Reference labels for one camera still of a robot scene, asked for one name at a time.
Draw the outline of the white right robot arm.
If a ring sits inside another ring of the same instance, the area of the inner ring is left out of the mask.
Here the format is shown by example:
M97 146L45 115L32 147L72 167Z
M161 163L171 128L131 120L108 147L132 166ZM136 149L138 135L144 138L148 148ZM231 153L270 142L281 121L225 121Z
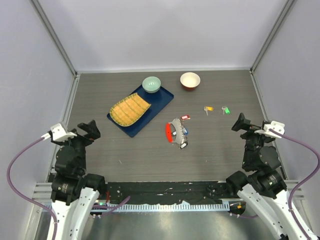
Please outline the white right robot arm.
M306 147L318 158L319 153L307 144L285 134L285 124L264 120L261 126L240 113L232 131L244 130L240 138L245 140L242 171L226 179L226 193L240 197L267 225L276 240L318 240L293 203L294 193L318 171L317 166L292 190L277 169L281 166L277 149L268 144L276 139L286 139Z

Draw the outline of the keyring bunch with tags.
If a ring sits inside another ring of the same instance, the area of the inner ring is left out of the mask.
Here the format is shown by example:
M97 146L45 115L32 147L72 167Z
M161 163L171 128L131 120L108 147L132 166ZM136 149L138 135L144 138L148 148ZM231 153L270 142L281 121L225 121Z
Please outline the keyring bunch with tags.
M181 117L174 118L165 125L165 135L168 142L178 144L178 147L181 150L188 145L188 131L184 127L184 121L189 119L189 115L183 115Z

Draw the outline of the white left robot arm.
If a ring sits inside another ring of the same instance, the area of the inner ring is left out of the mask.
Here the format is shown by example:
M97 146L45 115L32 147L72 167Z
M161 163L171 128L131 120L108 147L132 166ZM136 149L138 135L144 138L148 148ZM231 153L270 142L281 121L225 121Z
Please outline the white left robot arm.
M86 147L101 137L96 121L79 123L70 131L58 123L50 128L52 143L60 146L55 155L55 176L51 183L51 209L55 216L48 235L57 240L80 240L96 200L107 192L102 175L87 173Z

